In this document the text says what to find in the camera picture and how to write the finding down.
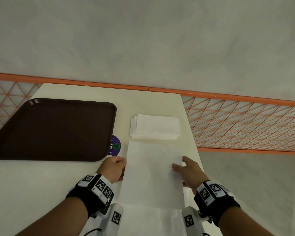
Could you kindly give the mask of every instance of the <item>hand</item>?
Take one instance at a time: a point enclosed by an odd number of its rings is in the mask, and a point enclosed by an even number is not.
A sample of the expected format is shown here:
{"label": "hand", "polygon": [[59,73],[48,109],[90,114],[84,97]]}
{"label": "hand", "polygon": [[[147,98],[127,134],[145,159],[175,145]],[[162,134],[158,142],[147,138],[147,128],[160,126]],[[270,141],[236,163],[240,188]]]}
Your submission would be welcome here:
{"label": "hand", "polygon": [[191,160],[189,157],[182,157],[182,161],[186,163],[186,167],[181,167],[175,163],[171,165],[173,170],[179,173],[182,177],[182,185],[192,189],[194,195],[197,193],[197,188],[205,181],[208,181],[208,177],[201,170],[198,163]]}
{"label": "hand", "polygon": [[127,159],[120,156],[107,157],[98,168],[98,174],[103,175],[110,183],[122,181]]}

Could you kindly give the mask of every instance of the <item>gray floor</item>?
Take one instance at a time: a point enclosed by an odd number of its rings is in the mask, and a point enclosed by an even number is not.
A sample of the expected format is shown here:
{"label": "gray floor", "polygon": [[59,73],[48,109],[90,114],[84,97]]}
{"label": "gray floor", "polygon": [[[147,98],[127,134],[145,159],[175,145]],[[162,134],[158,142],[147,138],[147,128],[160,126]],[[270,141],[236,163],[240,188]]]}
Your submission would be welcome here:
{"label": "gray floor", "polygon": [[295,236],[295,156],[199,152],[205,173],[276,235]]}
{"label": "gray floor", "polygon": [[295,0],[0,0],[0,72],[295,100]]}

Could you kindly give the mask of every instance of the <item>wrist strap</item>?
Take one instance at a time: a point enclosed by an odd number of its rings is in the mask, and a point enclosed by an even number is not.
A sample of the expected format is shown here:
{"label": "wrist strap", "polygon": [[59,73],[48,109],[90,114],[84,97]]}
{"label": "wrist strap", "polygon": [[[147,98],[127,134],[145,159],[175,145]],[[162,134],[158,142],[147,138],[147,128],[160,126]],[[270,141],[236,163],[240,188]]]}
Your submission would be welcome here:
{"label": "wrist strap", "polygon": [[200,216],[207,216],[213,219],[218,227],[222,214],[230,207],[240,205],[234,199],[234,195],[223,185],[213,181],[206,181],[197,188],[197,194],[194,197],[200,210]]}
{"label": "wrist strap", "polygon": [[101,174],[88,174],[80,180],[67,197],[78,197],[86,206],[88,215],[96,213],[99,209],[105,208],[109,197],[112,194],[112,184]]}

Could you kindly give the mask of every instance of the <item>left hand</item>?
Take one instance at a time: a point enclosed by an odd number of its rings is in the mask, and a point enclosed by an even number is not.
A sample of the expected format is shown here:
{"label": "left hand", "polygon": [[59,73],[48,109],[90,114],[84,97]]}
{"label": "left hand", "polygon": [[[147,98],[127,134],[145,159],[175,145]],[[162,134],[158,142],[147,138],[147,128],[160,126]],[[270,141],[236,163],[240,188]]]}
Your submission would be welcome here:
{"label": "left hand", "polygon": [[120,156],[107,157],[98,168],[98,174],[103,175],[110,183],[122,181],[127,159]]}

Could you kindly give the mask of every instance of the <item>green logo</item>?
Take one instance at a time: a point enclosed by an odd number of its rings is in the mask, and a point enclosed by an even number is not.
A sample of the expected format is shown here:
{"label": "green logo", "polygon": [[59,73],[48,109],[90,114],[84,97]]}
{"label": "green logo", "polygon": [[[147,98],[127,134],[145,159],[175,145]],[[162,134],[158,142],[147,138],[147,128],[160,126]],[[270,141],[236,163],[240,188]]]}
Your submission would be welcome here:
{"label": "green logo", "polygon": [[120,148],[120,144],[119,143],[115,143],[113,146],[112,146],[113,149],[115,150],[118,150]]}

